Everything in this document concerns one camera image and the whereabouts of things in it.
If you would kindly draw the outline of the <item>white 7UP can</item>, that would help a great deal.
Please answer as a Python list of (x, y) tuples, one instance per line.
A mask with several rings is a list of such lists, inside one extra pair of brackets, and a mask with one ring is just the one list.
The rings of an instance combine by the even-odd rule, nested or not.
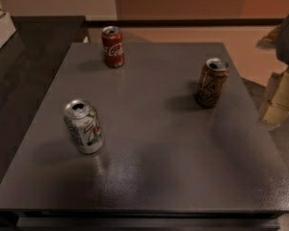
[(77, 98), (65, 106), (64, 121), (79, 152), (92, 154), (104, 143), (97, 110), (88, 100)]

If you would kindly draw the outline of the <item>orange LaCroix can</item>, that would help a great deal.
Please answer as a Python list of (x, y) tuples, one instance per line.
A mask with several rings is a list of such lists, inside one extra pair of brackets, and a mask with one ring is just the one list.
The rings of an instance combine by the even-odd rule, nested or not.
[(207, 60), (202, 68), (197, 86), (197, 103), (204, 107), (215, 107), (223, 93), (228, 74), (227, 62), (220, 58)]

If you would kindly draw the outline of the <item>red Coca-Cola can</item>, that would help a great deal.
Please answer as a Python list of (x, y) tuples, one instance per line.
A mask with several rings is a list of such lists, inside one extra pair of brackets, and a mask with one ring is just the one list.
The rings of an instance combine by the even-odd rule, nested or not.
[(101, 34), (105, 64), (112, 68), (124, 65), (122, 33), (117, 26), (107, 26)]

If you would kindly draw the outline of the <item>dark side table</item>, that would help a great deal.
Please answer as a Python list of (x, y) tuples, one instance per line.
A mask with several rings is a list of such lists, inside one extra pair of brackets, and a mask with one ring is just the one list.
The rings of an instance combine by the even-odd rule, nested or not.
[(0, 184), (85, 17), (15, 16), (0, 50)]

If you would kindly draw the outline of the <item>white box at left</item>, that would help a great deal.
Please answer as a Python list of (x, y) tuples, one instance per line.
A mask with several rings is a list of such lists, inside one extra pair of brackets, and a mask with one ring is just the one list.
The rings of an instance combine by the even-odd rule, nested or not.
[(11, 16), (6, 13), (0, 18), (0, 49), (16, 32)]

